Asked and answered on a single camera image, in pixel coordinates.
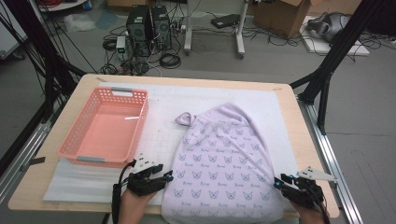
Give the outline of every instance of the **gray floor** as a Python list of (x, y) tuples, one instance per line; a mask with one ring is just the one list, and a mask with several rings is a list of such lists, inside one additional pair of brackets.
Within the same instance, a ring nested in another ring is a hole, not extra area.
[[(102, 37), (125, 23), (102, 9), (84, 12), (79, 8), (68, 13), (87, 13), (102, 29), (70, 34), (93, 67), (104, 63)], [(72, 63), (85, 71), (92, 69), (61, 35)], [(304, 44), (292, 47), (268, 43), (268, 35), (245, 38), (245, 59), (236, 55), (235, 40), (230, 35), (194, 33), (192, 52), (179, 53), (181, 66), (175, 70), (155, 69), (149, 77), (184, 77), (254, 82), (291, 83), (313, 72), (323, 57), (308, 53)], [(394, 223), (396, 220), (396, 121), (395, 109), (396, 50), (386, 47), (369, 49), (369, 57), (345, 58), (332, 77), (327, 109), (326, 131), (346, 182), (364, 223)], [(0, 62), (0, 156), (43, 102), (42, 91), (28, 60)], [(1, 223), (99, 223), (103, 214), (37, 213), (10, 211), (6, 197), (0, 204)], [(332, 223), (347, 223), (341, 215)]]

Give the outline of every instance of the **pink plastic basket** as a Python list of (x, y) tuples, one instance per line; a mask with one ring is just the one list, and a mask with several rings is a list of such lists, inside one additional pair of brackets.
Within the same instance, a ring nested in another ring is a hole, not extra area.
[(123, 167), (134, 159), (148, 111), (147, 91), (97, 87), (58, 155), (74, 164)]

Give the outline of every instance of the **pink cloth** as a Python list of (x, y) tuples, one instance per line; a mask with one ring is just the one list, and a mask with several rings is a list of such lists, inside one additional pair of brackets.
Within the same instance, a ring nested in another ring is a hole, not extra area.
[(267, 145), (242, 109), (228, 103), (198, 116), (183, 113), (176, 122), (190, 128), (163, 195), (169, 223), (271, 223), (283, 217)]

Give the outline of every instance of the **white plastic bag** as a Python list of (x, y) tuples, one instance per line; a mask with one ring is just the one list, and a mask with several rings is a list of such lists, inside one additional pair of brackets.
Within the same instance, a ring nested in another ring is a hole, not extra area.
[(68, 33), (90, 31), (95, 28), (95, 23), (85, 14), (71, 14), (64, 17), (64, 24)]

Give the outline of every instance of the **human hand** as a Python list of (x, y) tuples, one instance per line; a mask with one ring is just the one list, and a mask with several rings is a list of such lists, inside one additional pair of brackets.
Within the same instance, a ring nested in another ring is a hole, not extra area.
[(300, 218), (303, 224), (324, 224), (324, 219), (323, 215), (313, 209), (313, 208), (306, 208), (304, 206), (301, 206), (297, 203), (290, 202), (291, 205), (297, 210), (297, 212), (300, 214)]
[(137, 224), (145, 213), (146, 206), (157, 192), (137, 196), (127, 189), (122, 193), (119, 224)]

